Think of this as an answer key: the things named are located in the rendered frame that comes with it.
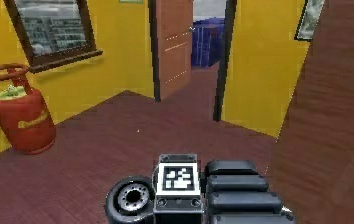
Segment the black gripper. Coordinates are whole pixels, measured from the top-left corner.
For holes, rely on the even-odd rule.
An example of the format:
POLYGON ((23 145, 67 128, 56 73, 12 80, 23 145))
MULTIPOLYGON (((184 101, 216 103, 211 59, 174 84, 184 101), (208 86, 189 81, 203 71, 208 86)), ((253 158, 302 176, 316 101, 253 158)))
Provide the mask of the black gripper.
POLYGON ((153 224, 155 192, 150 177, 129 176, 107 193, 105 214, 109 224, 153 224))

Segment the red gas cylinder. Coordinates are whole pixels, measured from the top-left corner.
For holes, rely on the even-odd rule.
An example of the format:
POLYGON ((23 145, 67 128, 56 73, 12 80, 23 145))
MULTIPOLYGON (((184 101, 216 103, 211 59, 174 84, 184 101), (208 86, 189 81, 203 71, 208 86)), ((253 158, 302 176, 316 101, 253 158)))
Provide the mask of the red gas cylinder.
POLYGON ((56 127, 42 93, 29 84, 28 72, 24 64, 0 65, 0 82, 12 81, 10 98, 0 98, 0 128, 16 151, 35 155, 52 147, 56 127))

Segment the brown room door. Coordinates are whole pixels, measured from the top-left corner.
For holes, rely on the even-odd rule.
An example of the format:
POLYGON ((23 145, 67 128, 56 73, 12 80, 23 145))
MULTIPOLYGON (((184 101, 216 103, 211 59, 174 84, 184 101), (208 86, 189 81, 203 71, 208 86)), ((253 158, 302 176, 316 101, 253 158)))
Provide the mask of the brown room door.
POLYGON ((160 98, 191 79, 193 0, 156 0, 160 98))

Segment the blue cupboard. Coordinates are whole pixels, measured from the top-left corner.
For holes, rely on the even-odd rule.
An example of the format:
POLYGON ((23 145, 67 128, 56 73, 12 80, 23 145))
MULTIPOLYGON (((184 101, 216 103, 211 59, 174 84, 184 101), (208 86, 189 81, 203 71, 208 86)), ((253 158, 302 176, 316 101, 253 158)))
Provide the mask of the blue cupboard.
POLYGON ((220 60, 224 34, 223 18, 212 17, 193 22, 191 64, 209 68, 220 60))

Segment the brown framed window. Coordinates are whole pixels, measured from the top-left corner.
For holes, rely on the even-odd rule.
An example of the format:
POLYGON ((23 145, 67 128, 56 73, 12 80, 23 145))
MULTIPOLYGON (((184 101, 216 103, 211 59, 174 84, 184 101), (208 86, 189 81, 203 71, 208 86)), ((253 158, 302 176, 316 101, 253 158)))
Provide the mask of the brown framed window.
POLYGON ((3 0, 29 71, 39 73, 100 56, 87 0, 3 0))

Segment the brown wooden door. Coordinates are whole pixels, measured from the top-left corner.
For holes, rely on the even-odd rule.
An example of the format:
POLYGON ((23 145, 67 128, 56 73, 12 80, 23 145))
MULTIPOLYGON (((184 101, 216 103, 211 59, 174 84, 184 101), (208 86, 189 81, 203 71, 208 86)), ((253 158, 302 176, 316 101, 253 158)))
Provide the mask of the brown wooden door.
POLYGON ((354 224, 354 0, 326 0, 269 166, 298 224, 354 224))

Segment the black framed picture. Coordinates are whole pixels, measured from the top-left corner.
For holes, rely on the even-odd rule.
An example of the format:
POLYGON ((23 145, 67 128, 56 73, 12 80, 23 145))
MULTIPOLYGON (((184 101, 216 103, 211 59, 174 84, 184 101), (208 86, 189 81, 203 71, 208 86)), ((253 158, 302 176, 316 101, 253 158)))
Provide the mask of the black framed picture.
POLYGON ((295 40, 312 41, 324 3, 325 0, 305 0, 294 36, 295 40))

